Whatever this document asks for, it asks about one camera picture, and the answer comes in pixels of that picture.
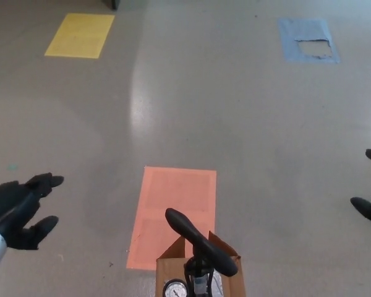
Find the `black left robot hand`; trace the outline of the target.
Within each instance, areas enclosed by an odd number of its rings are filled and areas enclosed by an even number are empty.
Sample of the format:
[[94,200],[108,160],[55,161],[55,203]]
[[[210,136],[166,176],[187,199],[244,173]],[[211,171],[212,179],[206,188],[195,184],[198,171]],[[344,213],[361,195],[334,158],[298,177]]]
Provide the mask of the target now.
[[43,173],[25,183],[10,181],[0,184],[0,235],[7,247],[24,251],[36,251],[39,248],[59,218],[50,215],[32,226],[26,225],[40,208],[40,200],[63,182],[63,176]]

